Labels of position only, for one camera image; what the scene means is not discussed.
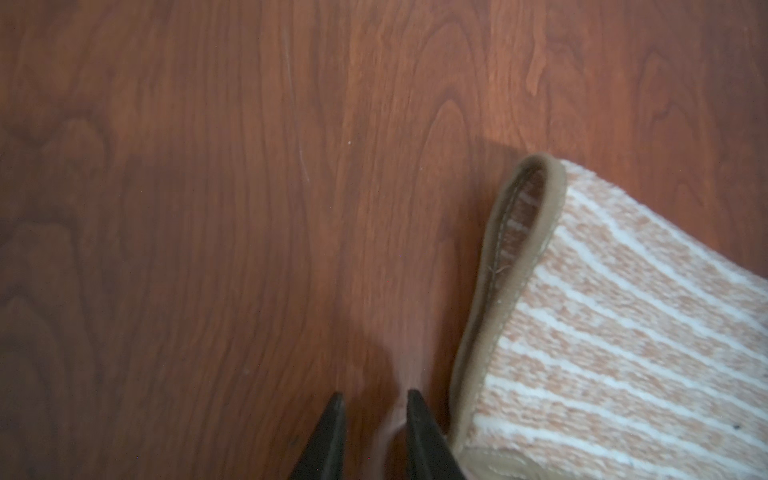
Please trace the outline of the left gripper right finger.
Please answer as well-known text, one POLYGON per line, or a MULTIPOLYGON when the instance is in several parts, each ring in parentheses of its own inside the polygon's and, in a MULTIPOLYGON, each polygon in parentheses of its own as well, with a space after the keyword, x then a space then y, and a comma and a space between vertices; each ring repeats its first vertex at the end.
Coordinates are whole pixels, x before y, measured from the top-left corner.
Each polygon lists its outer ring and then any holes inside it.
POLYGON ((407 475, 414 480, 465 480, 423 395, 407 394, 407 475))

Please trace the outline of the striped brown square dishcloth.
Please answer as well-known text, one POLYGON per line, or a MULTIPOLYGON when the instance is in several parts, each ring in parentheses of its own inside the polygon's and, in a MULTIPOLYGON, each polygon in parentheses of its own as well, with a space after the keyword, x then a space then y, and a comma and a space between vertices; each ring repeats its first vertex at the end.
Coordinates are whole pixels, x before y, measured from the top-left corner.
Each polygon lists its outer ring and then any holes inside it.
POLYGON ((531 155, 493 206, 449 396, 470 479, 763 479, 767 281, 531 155))

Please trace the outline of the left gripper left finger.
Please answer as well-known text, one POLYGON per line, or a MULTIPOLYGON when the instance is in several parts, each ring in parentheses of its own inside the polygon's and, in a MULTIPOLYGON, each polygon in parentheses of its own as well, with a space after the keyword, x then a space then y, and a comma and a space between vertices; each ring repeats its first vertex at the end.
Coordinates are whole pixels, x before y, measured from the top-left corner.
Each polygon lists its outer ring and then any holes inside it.
POLYGON ((346 406, 335 392, 295 464, 290 480, 340 480, 343 478, 346 442, 346 406))

